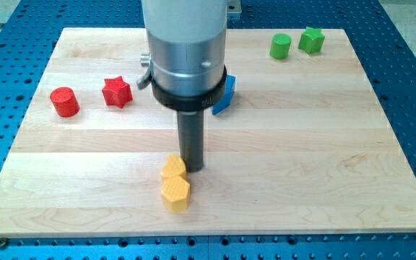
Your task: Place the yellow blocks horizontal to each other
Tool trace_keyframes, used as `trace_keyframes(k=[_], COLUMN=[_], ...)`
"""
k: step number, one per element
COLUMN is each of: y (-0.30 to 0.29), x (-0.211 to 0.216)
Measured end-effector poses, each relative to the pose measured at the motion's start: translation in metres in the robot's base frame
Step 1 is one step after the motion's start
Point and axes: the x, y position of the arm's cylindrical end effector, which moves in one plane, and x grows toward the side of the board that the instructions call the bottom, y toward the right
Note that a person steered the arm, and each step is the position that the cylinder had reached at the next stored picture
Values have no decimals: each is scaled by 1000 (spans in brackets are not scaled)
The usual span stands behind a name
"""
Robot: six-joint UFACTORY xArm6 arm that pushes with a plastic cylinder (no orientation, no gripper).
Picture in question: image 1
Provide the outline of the black flange ring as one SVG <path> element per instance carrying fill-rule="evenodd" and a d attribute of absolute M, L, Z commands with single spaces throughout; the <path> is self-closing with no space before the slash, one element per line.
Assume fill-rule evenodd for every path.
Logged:
<path fill-rule="evenodd" d="M 225 92 L 227 68 L 224 66 L 219 83 L 210 91 L 195 96 L 180 96 L 164 90 L 154 79 L 151 81 L 152 93 L 156 100 L 165 107 L 175 111 L 202 111 L 218 103 Z"/>

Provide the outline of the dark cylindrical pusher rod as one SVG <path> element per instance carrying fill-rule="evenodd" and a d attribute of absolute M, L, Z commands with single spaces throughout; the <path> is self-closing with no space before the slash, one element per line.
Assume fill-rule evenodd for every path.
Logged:
<path fill-rule="evenodd" d="M 177 112 L 180 155 L 188 173 L 203 168 L 204 111 Z"/>

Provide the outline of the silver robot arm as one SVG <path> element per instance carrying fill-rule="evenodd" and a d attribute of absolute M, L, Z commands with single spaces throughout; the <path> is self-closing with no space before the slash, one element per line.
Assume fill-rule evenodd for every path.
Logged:
<path fill-rule="evenodd" d="M 139 89 L 177 113 L 180 156 L 188 172 L 204 166 L 204 112 L 225 93 L 228 2 L 143 0 L 149 52 Z"/>

